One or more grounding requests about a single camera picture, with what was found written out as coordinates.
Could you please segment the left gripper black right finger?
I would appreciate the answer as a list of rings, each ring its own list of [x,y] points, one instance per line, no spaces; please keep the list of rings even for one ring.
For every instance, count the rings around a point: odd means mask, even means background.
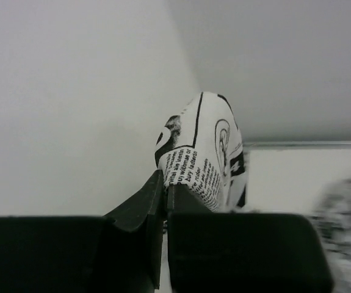
[[[331,292],[334,280],[311,222],[299,214],[216,213],[186,186],[168,190],[174,292]]]

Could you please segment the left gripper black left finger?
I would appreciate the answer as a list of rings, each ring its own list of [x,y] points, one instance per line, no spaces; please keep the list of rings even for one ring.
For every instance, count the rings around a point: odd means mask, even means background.
[[[163,176],[103,216],[0,217],[0,292],[154,292]]]

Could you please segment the newspaper print trousers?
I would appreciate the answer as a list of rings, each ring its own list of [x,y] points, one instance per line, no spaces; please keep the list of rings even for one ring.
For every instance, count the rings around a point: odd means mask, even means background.
[[[167,120],[155,161],[165,186],[186,185],[212,211],[309,217],[336,292],[351,292],[351,147],[245,151],[227,100],[203,92]]]

